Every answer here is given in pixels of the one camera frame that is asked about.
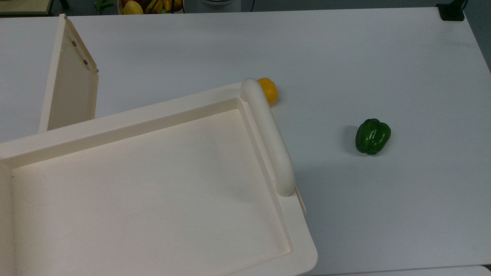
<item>bell pepper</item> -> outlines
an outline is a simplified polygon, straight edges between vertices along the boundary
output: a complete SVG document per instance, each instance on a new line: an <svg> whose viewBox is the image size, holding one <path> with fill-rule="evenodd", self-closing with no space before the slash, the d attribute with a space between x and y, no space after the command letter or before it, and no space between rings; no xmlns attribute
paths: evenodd
<svg viewBox="0 0 491 276"><path fill-rule="evenodd" d="M278 90L276 90L276 85L268 78L258 79L257 82L261 85L264 95L272 107L278 100Z"/></svg>
<svg viewBox="0 0 491 276"><path fill-rule="evenodd" d="M356 148L361 153L374 155L389 141L390 128L377 119L363 122L356 132Z"/></svg>

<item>yellow bell pepper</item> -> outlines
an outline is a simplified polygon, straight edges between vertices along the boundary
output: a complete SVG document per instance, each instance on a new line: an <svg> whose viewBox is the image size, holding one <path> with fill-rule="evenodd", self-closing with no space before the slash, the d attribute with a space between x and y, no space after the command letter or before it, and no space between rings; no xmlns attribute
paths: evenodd
<svg viewBox="0 0 491 276"><path fill-rule="evenodd" d="M276 90L276 85L268 78L258 79L257 82L261 85L264 91L264 95L272 107L278 100L278 90Z"/></svg>
<svg viewBox="0 0 491 276"><path fill-rule="evenodd" d="M143 14L140 4L135 1L128 1L123 8L123 14Z"/></svg>
<svg viewBox="0 0 491 276"><path fill-rule="evenodd" d="M148 12L154 5L155 7L153 8L153 10L156 11L157 13L161 13L163 8L163 4L161 0L153 0L152 2L150 2L145 12Z"/></svg>
<svg viewBox="0 0 491 276"><path fill-rule="evenodd" d="M164 9L167 11L167 12L170 12L170 10L172 9L172 2L171 0L164 0Z"/></svg>

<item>green bell pepper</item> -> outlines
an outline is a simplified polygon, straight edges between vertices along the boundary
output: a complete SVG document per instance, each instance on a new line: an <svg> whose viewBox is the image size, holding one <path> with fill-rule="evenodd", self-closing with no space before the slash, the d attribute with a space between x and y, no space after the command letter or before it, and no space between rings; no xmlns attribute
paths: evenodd
<svg viewBox="0 0 491 276"><path fill-rule="evenodd" d="M389 138L390 128L387 124L377 119L368 119L356 132L356 149L361 153L374 155L382 150Z"/></svg>

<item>fruit basket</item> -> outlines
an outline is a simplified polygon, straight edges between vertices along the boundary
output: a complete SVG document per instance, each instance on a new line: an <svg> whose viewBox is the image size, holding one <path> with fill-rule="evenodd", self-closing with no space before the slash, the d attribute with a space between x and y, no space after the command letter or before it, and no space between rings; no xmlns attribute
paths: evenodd
<svg viewBox="0 0 491 276"><path fill-rule="evenodd" d="M92 119L95 102L68 107L95 100L97 75L62 16L40 133L0 143L0 275L314 267L292 161L256 80Z"/></svg>
<svg viewBox="0 0 491 276"><path fill-rule="evenodd" d="M166 14L184 13L184 0L134 0L125 9L129 0L117 0L118 14Z"/></svg>

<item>white table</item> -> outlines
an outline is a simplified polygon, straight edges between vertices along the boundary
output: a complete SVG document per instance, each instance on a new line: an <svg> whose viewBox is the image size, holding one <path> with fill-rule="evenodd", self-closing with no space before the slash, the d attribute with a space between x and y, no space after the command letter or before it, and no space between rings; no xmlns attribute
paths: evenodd
<svg viewBox="0 0 491 276"><path fill-rule="evenodd" d="M311 275L491 263L491 75L467 21L436 8L72 20L100 70L97 117L277 83ZM37 131L56 21L0 19L0 141ZM393 135L367 157L354 136L372 117Z"/></svg>

